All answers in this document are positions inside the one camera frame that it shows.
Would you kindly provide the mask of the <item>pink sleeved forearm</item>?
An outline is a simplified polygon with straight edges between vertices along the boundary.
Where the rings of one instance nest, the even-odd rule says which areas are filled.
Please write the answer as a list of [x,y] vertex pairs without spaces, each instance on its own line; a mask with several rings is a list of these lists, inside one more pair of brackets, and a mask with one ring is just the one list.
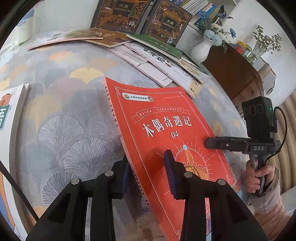
[[280,170],[275,168],[274,178],[261,197],[250,196],[254,216],[269,240],[275,240],[291,216],[285,211],[280,195]]

